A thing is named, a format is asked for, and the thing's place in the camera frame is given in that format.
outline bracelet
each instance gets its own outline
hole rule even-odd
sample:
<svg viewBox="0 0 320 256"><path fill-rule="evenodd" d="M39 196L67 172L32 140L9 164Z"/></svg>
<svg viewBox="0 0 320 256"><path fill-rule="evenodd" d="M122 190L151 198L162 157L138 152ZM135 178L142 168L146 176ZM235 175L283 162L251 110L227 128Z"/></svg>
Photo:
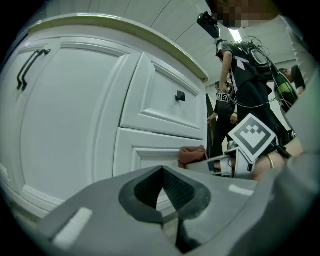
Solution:
<svg viewBox="0 0 320 256"><path fill-rule="evenodd" d="M272 161L271 157L267 154L266 157L269 159L271 169L275 168L274 162Z"/></svg>

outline black camera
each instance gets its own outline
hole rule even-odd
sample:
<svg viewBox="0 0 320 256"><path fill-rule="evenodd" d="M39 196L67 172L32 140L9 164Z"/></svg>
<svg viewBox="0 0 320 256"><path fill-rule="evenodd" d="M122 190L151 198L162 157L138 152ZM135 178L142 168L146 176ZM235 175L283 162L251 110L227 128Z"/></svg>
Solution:
<svg viewBox="0 0 320 256"><path fill-rule="evenodd" d="M196 22L214 39L218 39L220 37L218 21L216 21L207 11L205 13L201 13Z"/></svg>

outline white marker strip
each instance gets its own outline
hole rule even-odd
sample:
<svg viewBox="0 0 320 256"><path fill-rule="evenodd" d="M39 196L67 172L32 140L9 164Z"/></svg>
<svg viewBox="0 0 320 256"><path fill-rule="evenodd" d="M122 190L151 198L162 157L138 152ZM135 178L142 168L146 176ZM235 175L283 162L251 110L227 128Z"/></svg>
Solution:
<svg viewBox="0 0 320 256"><path fill-rule="evenodd" d="M229 190L231 192L234 192L234 193L237 193L240 195L244 195L244 196L248 196L248 197L251 197L253 195L253 193L255 192L254 190L241 188L241 187L238 187L235 185L230 185Z"/></svg>
<svg viewBox="0 0 320 256"><path fill-rule="evenodd" d="M80 208L75 216L71 218L64 228L55 236L53 244L64 250L69 249L90 220L92 213L90 209Z"/></svg>

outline cabinet door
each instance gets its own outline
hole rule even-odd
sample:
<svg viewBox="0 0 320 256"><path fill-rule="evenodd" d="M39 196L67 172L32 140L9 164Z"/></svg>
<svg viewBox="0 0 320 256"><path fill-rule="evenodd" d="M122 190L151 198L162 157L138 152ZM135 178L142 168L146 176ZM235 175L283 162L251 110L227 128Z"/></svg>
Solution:
<svg viewBox="0 0 320 256"><path fill-rule="evenodd" d="M48 55L42 55L30 66L26 73L25 80L30 84L39 77L42 69L50 58L57 51L57 40L39 40L21 45L11 56L5 65L0 78L0 177L11 189L18 192L22 189L23 175L15 169L15 162L12 159L14 137L20 134L14 133L14 127L19 122L19 116L23 109L19 106L26 94L18 90L18 78L22 80L27 67L35 59L35 51L50 49Z"/></svg>
<svg viewBox="0 0 320 256"><path fill-rule="evenodd" d="M178 91L185 101L177 101ZM205 94L163 61L142 54L125 101L121 127L202 140Z"/></svg>
<svg viewBox="0 0 320 256"><path fill-rule="evenodd" d="M118 176L153 166L178 167L181 147L198 147L201 141L119 128L116 136L113 175ZM162 211L171 203L162 191L157 209Z"/></svg>
<svg viewBox="0 0 320 256"><path fill-rule="evenodd" d="M112 177L117 128L140 57L104 40L61 38L24 110L25 199L50 211L91 183Z"/></svg>

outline hand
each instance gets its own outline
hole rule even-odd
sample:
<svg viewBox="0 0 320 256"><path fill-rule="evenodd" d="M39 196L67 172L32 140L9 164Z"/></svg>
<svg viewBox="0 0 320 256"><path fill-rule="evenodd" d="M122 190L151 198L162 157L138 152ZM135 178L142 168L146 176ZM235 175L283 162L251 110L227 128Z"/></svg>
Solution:
<svg viewBox="0 0 320 256"><path fill-rule="evenodd" d="M209 117L208 117L208 124L210 124L210 122L211 122L212 119L213 119L212 116L209 116Z"/></svg>
<svg viewBox="0 0 320 256"><path fill-rule="evenodd" d="M219 83L219 89L225 94L228 94L228 87L226 83Z"/></svg>
<svg viewBox="0 0 320 256"><path fill-rule="evenodd" d="M238 114L233 113L230 119L230 123L235 125L237 122L238 122Z"/></svg>

